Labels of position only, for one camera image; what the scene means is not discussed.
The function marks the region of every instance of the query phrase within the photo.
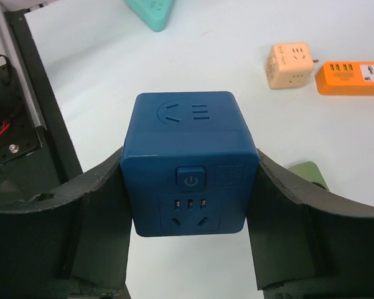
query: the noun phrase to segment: teal object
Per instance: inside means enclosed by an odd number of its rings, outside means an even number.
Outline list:
[[[162,31],[167,24],[174,0],[125,0],[128,6],[153,31]]]

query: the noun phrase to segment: metal screw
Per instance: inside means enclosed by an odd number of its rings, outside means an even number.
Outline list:
[[[8,149],[10,150],[10,152],[11,152],[12,154],[16,154],[16,153],[18,153],[18,151],[19,151],[19,146],[18,146],[18,145],[10,145],[10,146],[8,147]]]

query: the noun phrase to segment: power button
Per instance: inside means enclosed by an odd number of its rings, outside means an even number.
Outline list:
[[[177,185],[181,191],[200,191],[205,189],[205,168],[203,166],[178,167]]]

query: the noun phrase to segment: blue plastic cube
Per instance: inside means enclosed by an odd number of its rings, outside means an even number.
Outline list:
[[[229,234],[245,223],[259,156],[231,93],[144,93],[120,163],[139,235]]]

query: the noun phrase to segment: power strip cube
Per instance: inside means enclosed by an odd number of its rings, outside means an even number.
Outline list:
[[[272,89],[302,87],[313,70],[314,61],[305,42],[273,45],[267,57],[266,75]]]
[[[231,93],[139,95],[120,161],[136,232],[239,232],[258,163]]]

